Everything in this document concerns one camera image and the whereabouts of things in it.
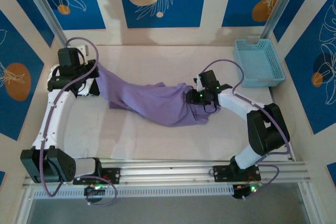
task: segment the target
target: metal frame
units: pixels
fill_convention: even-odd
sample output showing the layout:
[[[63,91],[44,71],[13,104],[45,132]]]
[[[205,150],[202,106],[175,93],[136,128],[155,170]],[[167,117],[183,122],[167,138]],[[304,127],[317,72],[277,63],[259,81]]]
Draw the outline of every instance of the metal frame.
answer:
[[[103,167],[119,167],[121,177],[117,189],[120,197],[168,197],[189,195],[230,195],[233,184],[215,183],[209,174],[214,165],[227,165],[222,161],[121,161],[102,159]],[[311,223],[324,223],[319,202],[314,194],[311,180],[304,162],[263,162],[275,164],[280,169],[274,183],[298,183]],[[275,171],[269,167],[260,167],[261,182],[269,181]],[[48,185],[53,190],[57,184]],[[30,177],[24,181],[26,194],[15,223],[26,223],[33,199],[46,198],[40,184],[34,184]],[[83,186],[65,183],[57,198],[83,198]],[[109,190],[105,197],[112,197]]]
[[[63,32],[63,29],[58,22],[53,10],[50,8],[47,0],[33,0],[38,10],[42,14],[43,18],[47,22],[51,31],[54,33],[55,37],[58,39],[60,45],[65,48],[67,38]]]
[[[268,20],[266,21],[264,30],[260,36],[261,39],[267,39],[273,32],[289,1],[290,0],[277,0],[271,14],[268,17]]]

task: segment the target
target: orange circle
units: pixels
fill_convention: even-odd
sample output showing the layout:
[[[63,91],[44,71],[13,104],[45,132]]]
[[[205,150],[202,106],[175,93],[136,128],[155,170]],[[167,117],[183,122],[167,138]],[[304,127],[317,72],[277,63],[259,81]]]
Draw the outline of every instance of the orange circle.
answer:
[[[313,74],[313,76],[311,77],[311,82],[313,83],[313,85],[318,88],[319,86],[322,85],[323,83],[323,76],[321,73],[316,72]]]
[[[158,13],[156,14],[156,16],[157,16],[158,18],[162,18],[162,17],[163,17],[163,13],[162,13],[162,12],[158,12]]]
[[[57,9],[63,15],[69,15],[70,14],[70,8],[66,5],[59,5],[57,7]]]
[[[268,20],[277,0],[262,0],[252,10],[252,18],[256,22],[265,22]]]
[[[25,65],[12,63],[5,70],[7,93],[16,101],[27,99],[31,85],[30,73]]]

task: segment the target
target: ventilation grille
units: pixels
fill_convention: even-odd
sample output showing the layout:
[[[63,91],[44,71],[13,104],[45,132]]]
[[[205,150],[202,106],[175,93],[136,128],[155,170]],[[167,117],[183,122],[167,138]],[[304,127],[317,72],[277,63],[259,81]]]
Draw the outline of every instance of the ventilation grille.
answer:
[[[118,198],[130,197],[177,197],[177,196],[210,196],[233,195],[233,186],[157,186],[157,187],[118,187]],[[61,189],[54,197],[56,199],[84,198],[84,188]],[[114,196],[113,188],[107,188],[92,198],[109,198]],[[35,191],[34,199],[48,198],[43,189]]]

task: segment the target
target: white wall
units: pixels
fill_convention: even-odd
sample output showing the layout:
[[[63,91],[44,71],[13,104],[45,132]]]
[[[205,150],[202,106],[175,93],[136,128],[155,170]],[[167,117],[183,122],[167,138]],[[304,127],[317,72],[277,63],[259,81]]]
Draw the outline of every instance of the white wall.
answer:
[[[48,47],[16,0],[0,0],[0,7],[9,21],[45,63],[44,69],[49,69],[57,61],[58,43],[54,41],[52,47]],[[0,223],[12,222],[21,201],[26,170],[19,157],[21,150],[31,147],[40,128],[47,104],[46,80],[48,74],[49,71],[42,72],[18,141],[0,133],[0,170],[6,172],[0,189]]]
[[[68,30],[97,45],[233,45],[238,38],[259,38],[261,27],[221,28],[228,0],[204,0],[200,28],[127,29],[121,0],[97,0],[106,30]]]
[[[280,105],[297,157],[307,164],[309,174],[322,202],[328,223],[336,220],[336,188],[327,164],[336,161],[336,125],[313,135],[298,93],[284,61],[285,56],[327,0],[306,0],[279,44],[275,45],[286,74],[286,81],[275,88],[275,100]]]

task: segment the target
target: metal pole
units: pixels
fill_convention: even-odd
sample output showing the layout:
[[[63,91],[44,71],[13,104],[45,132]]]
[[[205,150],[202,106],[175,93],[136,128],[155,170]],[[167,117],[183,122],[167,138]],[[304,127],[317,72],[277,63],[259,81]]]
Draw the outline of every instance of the metal pole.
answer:
[[[55,37],[58,39],[62,47],[66,47],[67,38],[63,33],[63,29],[58,22],[53,10],[50,8],[47,0],[33,0],[38,10],[41,12],[43,18],[49,25],[51,31],[54,33]]]
[[[261,39],[267,39],[269,37],[276,24],[278,23],[280,17],[282,16],[289,1],[290,0],[278,0],[276,2],[271,14],[269,15],[268,20],[266,21],[264,31],[262,31],[260,37]]]

